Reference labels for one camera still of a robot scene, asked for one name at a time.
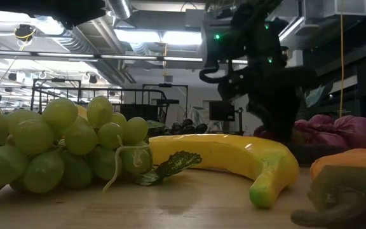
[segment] green leaf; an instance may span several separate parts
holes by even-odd
[[[145,174],[132,174],[133,182],[143,186],[149,186],[159,181],[159,176],[154,169]]]
[[[202,158],[197,153],[189,153],[186,151],[176,152],[169,156],[169,160],[161,163],[156,168],[159,177],[168,177],[182,172],[185,169],[193,167],[201,163]]]
[[[132,179],[137,184],[149,186],[160,183],[165,177],[178,174],[185,169],[198,165],[201,161],[202,158],[197,153],[176,152],[174,155],[169,156],[167,161],[161,163],[156,170],[153,169],[146,174],[132,174]]]

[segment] fluorescent light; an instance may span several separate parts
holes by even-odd
[[[120,41],[129,43],[160,42],[159,34],[154,31],[124,31],[114,29],[114,32]]]
[[[2,51],[0,50],[0,55],[16,55],[16,56],[30,56],[30,52],[20,52],[20,51]]]
[[[247,60],[233,60],[233,64],[248,64]]]
[[[38,53],[40,57],[68,57],[68,58],[94,58],[92,54],[73,54],[73,53]]]
[[[185,62],[202,62],[201,58],[190,58],[190,57],[165,57],[165,61],[185,61]]]
[[[157,60],[157,57],[134,56],[134,55],[101,55],[103,59],[118,59],[118,60]]]
[[[171,45],[201,45],[201,33],[168,31],[162,37],[162,42]]]
[[[293,30],[295,30],[302,22],[304,21],[304,17],[299,18],[290,28],[286,28],[285,32],[279,36],[279,41],[285,39]]]
[[[0,11],[0,22],[30,22],[31,18],[25,13]]]

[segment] yellow cable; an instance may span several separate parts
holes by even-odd
[[[340,23],[341,23],[341,96],[340,96],[340,118],[342,117],[342,98],[344,96],[344,0],[341,0],[341,14],[340,14]]]
[[[29,38],[31,35],[33,35],[36,32],[36,29],[34,29],[30,34],[26,35],[26,36],[17,36],[15,35],[15,37],[17,37],[18,39],[25,39],[25,38]]]

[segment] green stem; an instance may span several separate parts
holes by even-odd
[[[121,172],[119,171],[119,168],[121,168],[121,160],[119,159],[119,154],[121,153],[121,151],[123,151],[124,149],[147,149],[149,148],[148,146],[123,146],[122,144],[122,139],[120,138],[119,135],[117,135],[118,141],[119,141],[119,145],[120,147],[118,147],[118,149],[115,151],[115,171],[114,171],[114,175],[111,178],[110,181],[108,181],[108,183],[104,186],[104,188],[102,189],[102,192],[106,192],[109,187],[115,182],[115,180],[117,180],[118,174]]]
[[[366,197],[355,191],[345,191],[338,196],[338,204],[323,212],[294,211],[290,217],[293,223],[306,227],[329,227],[350,223],[366,213]]]

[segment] ceiling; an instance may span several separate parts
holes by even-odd
[[[313,2],[314,0],[305,0],[304,2]],[[215,17],[217,9],[238,6],[242,0],[193,0],[191,3],[182,0],[130,0],[133,8],[132,16],[124,21],[116,21],[110,10],[109,13],[74,28],[72,32],[63,32],[61,35],[51,34],[51,28],[48,24],[42,24],[35,18],[29,18],[27,15],[13,15],[0,17],[0,50],[23,51],[28,52],[50,52],[50,53],[101,53],[101,54],[137,54],[137,49],[133,49],[130,39],[142,39],[146,55],[164,55],[170,57],[196,57],[202,58],[201,41],[196,44],[187,44],[194,41],[200,35],[201,25],[205,18],[205,10],[211,17]],[[298,1],[283,0],[282,4],[272,12],[272,16],[280,17],[288,22],[294,23],[301,16],[308,18],[307,10],[305,14],[299,14]],[[354,24],[359,17],[348,17],[347,24]],[[307,36],[295,35],[295,31],[304,24],[316,24],[319,29]],[[37,27],[37,31],[31,42],[23,46],[23,42],[14,36],[14,30],[20,24],[32,24]],[[122,38],[119,31],[144,31],[139,36]],[[164,41],[167,32],[185,31],[186,35],[174,36],[172,41],[179,40],[175,44],[168,41],[168,44],[159,42],[144,42],[150,36],[157,36]],[[339,20],[336,17],[321,18],[321,20],[304,20],[281,39],[284,46],[291,49],[306,49],[326,42],[339,32]],[[46,79],[61,77],[68,80],[81,80],[83,87],[128,87],[132,83],[163,83],[164,74],[173,76],[173,83],[180,85],[189,85],[196,87],[210,87],[200,81],[198,74],[203,68],[202,63],[194,62],[147,62],[147,61],[120,61],[120,60],[100,60],[99,62],[81,62],[78,59],[65,59],[65,61],[53,61],[54,59],[29,57],[29,60],[2,59],[0,58],[0,94],[4,95],[5,100],[19,98],[22,96],[25,103],[29,103],[32,79],[40,76]],[[23,81],[11,81],[7,75],[17,73],[24,75]],[[215,76],[223,76],[224,66]],[[97,76],[97,83],[91,84],[88,79],[91,75]],[[49,86],[58,86],[56,83],[49,83]],[[6,92],[4,87],[11,87],[12,92]],[[88,99],[90,94],[83,94]]]

